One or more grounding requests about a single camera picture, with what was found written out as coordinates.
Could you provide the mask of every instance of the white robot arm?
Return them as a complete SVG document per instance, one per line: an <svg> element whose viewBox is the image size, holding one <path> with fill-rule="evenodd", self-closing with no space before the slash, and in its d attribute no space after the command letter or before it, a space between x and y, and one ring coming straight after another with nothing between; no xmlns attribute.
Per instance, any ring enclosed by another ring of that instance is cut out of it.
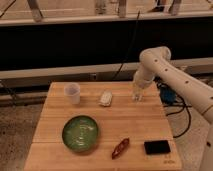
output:
<svg viewBox="0 0 213 171"><path fill-rule="evenodd" d="M170 58L171 52L167 47L146 49L140 54L140 66L133 80L133 98L140 99L140 89L148 87L155 75L185 98L210 123L200 171L212 171L213 88L169 64Z"/></svg>

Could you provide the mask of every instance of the black wall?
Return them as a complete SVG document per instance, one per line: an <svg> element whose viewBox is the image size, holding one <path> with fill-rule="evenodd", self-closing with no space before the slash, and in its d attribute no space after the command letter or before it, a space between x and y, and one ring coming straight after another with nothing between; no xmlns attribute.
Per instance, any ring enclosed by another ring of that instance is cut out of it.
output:
<svg viewBox="0 0 213 171"><path fill-rule="evenodd" d="M0 70L120 63L136 21L0 27ZM213 17L139 21L128 62L168 46L173 59L213 56Z"/></svg>

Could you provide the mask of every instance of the red pepper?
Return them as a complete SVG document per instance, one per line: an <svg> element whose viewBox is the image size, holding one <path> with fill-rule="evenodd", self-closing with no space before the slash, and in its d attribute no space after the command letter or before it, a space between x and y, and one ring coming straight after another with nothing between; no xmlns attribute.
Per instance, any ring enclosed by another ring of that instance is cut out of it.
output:
<svg viewBox="0 0 213 171"><path fill-rule="evenodd" d="M118 157L127 147L129 146L129 138L125 138L123 141L118 144L113 153L112 153L112 159L115 159Z"/></svg>

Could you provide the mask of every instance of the wooden cutting board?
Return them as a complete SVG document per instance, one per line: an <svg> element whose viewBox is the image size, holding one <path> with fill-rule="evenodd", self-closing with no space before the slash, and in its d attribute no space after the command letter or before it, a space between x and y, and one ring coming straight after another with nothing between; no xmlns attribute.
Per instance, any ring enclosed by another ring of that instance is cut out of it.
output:
<svg viewBox="0 0 213 171"><path fill-rule="evenodd" d="M155 84L143 91L140 102L132 101L131 82L83 82L81 101L72 105L63 94L67 83L52 83L41 113L25 171L154 171L181 170L181 161ZM104 90L113 94L111 107L101 107ZM70 151L62 142L64 124L74 116L88 115L100 128L99 143L88 155ZM130 147L112 160L114 147L130 138ZM143 143L166 139L171 153L146 155Z"/></svg>

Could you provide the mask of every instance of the green ceramic bowl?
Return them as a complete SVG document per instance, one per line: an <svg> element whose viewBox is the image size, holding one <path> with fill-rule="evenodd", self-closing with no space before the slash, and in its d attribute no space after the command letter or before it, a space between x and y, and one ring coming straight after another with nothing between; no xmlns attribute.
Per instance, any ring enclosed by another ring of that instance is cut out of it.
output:
<svg viewBox="0 0 213 171"><path fill-rule="evenodd" d="M89 116L80 115L70 119L64 126L62 139L74 152L91 150L98 138L98 125Z"/></svg>

